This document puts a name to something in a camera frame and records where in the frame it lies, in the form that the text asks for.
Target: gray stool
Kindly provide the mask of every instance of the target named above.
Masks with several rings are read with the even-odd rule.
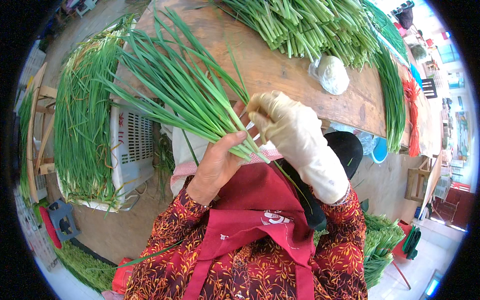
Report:
[[[73,206],[70,203],[66,204],[61,199],[58,199],[48,207],[48,217],[52,221],[60,242],[74,238],[81,233],[75,227],[72,210]]]

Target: window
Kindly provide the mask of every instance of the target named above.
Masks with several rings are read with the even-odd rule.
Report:
[[[462,108],[463,110],[463,102],[462,102],[462,97],[458,96],[458,105],[460,105],[460,107]]]
[[[448,80],[449,89],[461,88],[461,87],[465,87],[465,80],[463,79],[463,77],[458,77],[455,79]]]
[[[460,54],[453,44],[438,46],[438,53],[443,63],[460,60]]]

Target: rubber glove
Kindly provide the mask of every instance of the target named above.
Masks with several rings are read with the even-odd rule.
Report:
[[[350,187],[347,175],[327,146],[322,121],[313,109],[272,91],[253,95],[247,112],[260,135],[271,140],[302,181],[313,187],[317,199],[326,204],[345,199]]]

